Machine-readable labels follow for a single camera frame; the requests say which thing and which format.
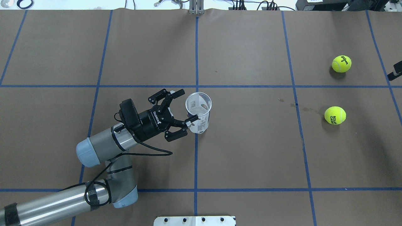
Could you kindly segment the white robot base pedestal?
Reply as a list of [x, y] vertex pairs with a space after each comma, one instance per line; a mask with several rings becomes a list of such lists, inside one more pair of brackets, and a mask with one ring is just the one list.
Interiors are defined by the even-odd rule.
[[154, 226], [236, 226], [235, 216], [163, 216]]

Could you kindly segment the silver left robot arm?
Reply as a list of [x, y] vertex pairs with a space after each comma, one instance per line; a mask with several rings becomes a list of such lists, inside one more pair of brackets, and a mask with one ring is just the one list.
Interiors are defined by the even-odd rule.
[[121, 107], [118, 124], [77, 145], [79, 160], [86, 167], [105, 161], [105, 168], [94, 179], [66, 187], [59, 192], [25, 203], [12, 203], [1, 209], [2, 226], [46, 226], [112, 204], [123, 208], [134, 204], [138, 186], [130, 149], [136, 145], [160, 151], [148, 156], [169, 156], [172, 152], [152, 147], [146, 140], [163, 133], [167, 141], [187, 135], [198, 120], [189, 115], [176, 120], [170, 109], [155, 105], [138, 114], [134, 107]]

